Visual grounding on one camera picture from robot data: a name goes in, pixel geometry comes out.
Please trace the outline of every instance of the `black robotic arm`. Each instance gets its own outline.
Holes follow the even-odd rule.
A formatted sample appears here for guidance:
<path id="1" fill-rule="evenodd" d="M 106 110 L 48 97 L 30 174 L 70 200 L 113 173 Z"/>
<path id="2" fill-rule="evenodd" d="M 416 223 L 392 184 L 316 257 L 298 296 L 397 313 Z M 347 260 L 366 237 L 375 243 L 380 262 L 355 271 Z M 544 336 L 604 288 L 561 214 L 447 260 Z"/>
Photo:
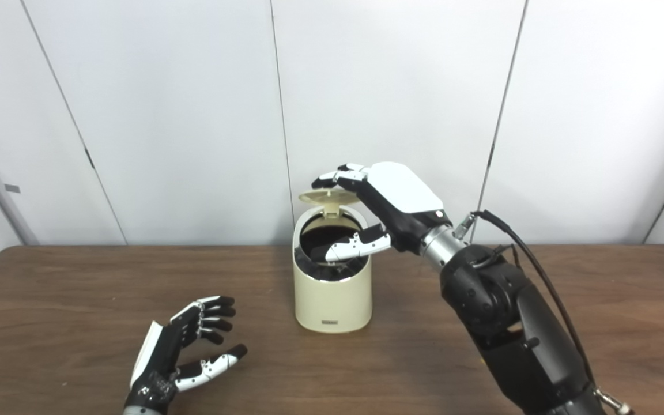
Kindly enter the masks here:
<path id="1" fill-rule="evenodd" d="M 632 413 L 596 387 L 559 298 L 554 296 L 571 336 L 520 266 L 506 261 L 502 249 L 463 241 L 474 218 L 482 216 L 516 238 L 542 276 L 542 266 L 508 225 L 485 211 L 453 226 L 442 201 L 398 163 L 369 168 L 347 164 L 312 183 L 314 188 L 334 186 L 355 192 L 382 225 L 313 250 L 314 260 L 340 261 L 379 252 L 382 246 L 421 255 L 439 271 L 443 299 L 465 324 L 501 392 L 524 413 L 605 415 L 602 403 L 618 415 Z M 377 249 L 361 249 L 364 240 L 377 241 Z M 544 278 L 553 293 L 546 274 Z"/>

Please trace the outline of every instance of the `wire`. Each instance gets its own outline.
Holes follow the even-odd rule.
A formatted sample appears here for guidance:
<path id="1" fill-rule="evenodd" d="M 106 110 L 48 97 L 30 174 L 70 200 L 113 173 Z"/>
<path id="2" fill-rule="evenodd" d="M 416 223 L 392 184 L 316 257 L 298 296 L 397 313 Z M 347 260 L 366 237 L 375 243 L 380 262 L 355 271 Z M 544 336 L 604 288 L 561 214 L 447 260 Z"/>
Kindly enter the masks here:
<path id="1" fill-rule="evenodd" d="M 522 241 L 522 239 L 519 238 L 519 235 L 517 235 L 516 232 L 514 232 L 513 229 L 511 229 L 511 227 L 509 227 L 509 225 L 506 224 L 505 221 L 498 218 L 498 216 L 494 215 L 488 210 L 478 210 L 472 212 L 472 215 L 479 216 L 483 218 L 483 220 L 493 224 L 493 226 L 495 226 L 496 228 L 499 228 L 501 229 L 501 231 L 504 231 L 507 235 L 511 237 L 511 239 L 514 240 L 514 242 L 516 242 L 516 244 L 519 246 L 519 248 L 522 249 L 524 254 L 527 255 L 527 258 L 529 258 L 529 262 L 532 263 L 532 266 L 534 266 L 535 270 L 537 270 L 537 274 L 542 279 L 542 282 L 545 283 L 546 287 L 548 287 L 550 296 L 553 298 L 555 305 L 557 305 L 558 307 L 558 311 L 560 312 L 560 315 L 563 321 L 565 322 L 567 331 L 570 333 L 570 338 L 572 338 L 572 342 L 575 344 L 575 349 L 578 350 L 580 357 L 583 358 L 583 364 L 585 364 L 586 366 L 586 375 L 588 376 L 588 379 L 591 381 L 591 383 L 596 384 L 596 381 L 593 378 L 593 371 L 591 370 L 591 365 L 590 363 L 588 363 L 588 357 L 586 356 L 586 351 L 583 349 L 583 345 L 580 343 L 578 332 L 575 331 L 575 326 L 572 325 L 572 320 L 570 320 L 570 316 L 568 315 L 567 310 L 565 310 L 565 305 L 562 303 L 562 300 L 560 299 L 560 296 L 558 295 L 555 286 L 553 286 L 553 282 L 550 281 L 550 277 L 548 277 L 548 274 L 545 272 L 545 269 L 542 268 L 542 265 L 540 265 L 540 262 L 537 260 L 537 257 L 535 257 L 532 251 L 529 249 L 529 247 L 527 247 L 527 244 L 525 244 L 524 241 Z"/>
<path id="2" fill-rule="evenodd" d="M 511 244 L 511 253 L 514 255 L 514 266 L 519 268 L 519 270 L 522 269 L 522 263 L 519 261 L 519 251 L 516 250 L 516 247 L 514 244 Z"/>

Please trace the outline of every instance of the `silver metal joint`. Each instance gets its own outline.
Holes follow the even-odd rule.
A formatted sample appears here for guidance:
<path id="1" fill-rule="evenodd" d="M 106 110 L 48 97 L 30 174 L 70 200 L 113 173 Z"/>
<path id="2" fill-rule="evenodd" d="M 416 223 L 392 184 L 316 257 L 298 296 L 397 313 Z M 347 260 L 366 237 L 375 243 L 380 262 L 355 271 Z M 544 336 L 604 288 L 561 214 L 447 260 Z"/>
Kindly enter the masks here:
<path id="1" fill-rule="evenodd" d="M 467 246 L 452 227 L 440 224 L 424 236 L 419 255 L 426 258 L 439 273 L 459 250 Z"/>
<path id="2" fill-rule="evenodd" d="M 472 215 L 472 213 L 468 213 L 468 215 L 464 218 L 464 220 L 461 221 L 461 224 L 459 224 L 458 227 L 455 228 L 455 238 L 458 239 L 465 238 L 471 226 L 473 226 L 473 222 L 475 222 L 475 216 Z"/>
<path id="3" fill-rule="evenodd" d="M 601 391 L 599 388 L 596 388 L 595 391 L 593 391 L 593 394 L 595 394 L 601 402 L 611 407 L 616 415 L 629 415 L 632 413 L 632 408 L 630 408 L 629 405 L 621 402 L 619 399 L 614 398 L 606 392 Z"/>

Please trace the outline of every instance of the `white robotic hand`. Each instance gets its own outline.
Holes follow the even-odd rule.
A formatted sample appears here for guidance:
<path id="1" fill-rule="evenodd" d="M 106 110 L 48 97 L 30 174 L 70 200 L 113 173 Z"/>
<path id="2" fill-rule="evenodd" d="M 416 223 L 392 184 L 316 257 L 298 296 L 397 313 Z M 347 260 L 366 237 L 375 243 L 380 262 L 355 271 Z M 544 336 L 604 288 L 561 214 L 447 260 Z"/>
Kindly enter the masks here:
<path id="1" fill-rule="evenodd" d="M 355 258 L 391 246 L 400 252 L 425 255 L 431 242 L 438 237 L 442 239 L 441 234 L 448 229 L 448 238 L 456 239 L 455 246 L 465 245 L 462 238 L 467 229 L 459 228 L 453 232 L 442 200 L 405 165 L 391 162 L 376 163 L 371 167 L 341 165 L 311 184 L 315 189 L 335 186 L 355 192 L 382 225 L 363 229 L 353 238 L 312 250 L 311 258 L 316 262 Z"/>
<path id="2" fill-rule="evenodd" d="M 230 331 L 232 324 L 221 317 L 235 315 L 234 302 L 219 295 L 198 299 L 174 315 L 167 326 L 150 324 L 132 372 L 123 415 L 166 415 L 176 393 L 213 380 L 247 354 L 247 348 L 238 344 L 207 360 L 176 367 L 181 350 L 196 339 L 224 342 L 218 331 Z"/>

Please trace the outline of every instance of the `trash can lid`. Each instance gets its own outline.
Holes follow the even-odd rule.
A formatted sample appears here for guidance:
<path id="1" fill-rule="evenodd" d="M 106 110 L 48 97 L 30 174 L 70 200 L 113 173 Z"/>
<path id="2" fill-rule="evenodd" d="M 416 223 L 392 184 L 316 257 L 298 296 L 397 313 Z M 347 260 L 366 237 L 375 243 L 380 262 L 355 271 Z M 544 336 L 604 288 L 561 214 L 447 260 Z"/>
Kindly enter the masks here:
<path id="1" fill-rule="evenodd" d="M 352 205 L 360 202 L 358 196 L 345 189 L 314 189 L 299 195 L 299 200 L 312 205 L 325 207 L 325 216 L 339 214 L 340 205 Z"/>

